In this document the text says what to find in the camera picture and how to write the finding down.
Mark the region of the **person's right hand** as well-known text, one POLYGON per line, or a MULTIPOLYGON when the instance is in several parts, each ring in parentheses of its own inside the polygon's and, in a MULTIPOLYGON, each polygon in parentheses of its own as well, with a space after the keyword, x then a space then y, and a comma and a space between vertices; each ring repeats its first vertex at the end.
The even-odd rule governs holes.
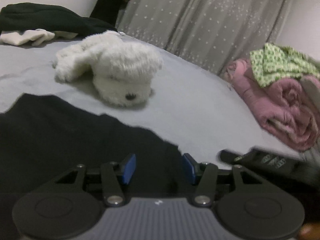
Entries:
POLYGON ((298 239, 320 240, 320 223, 308 223, 302 226, 298 239))

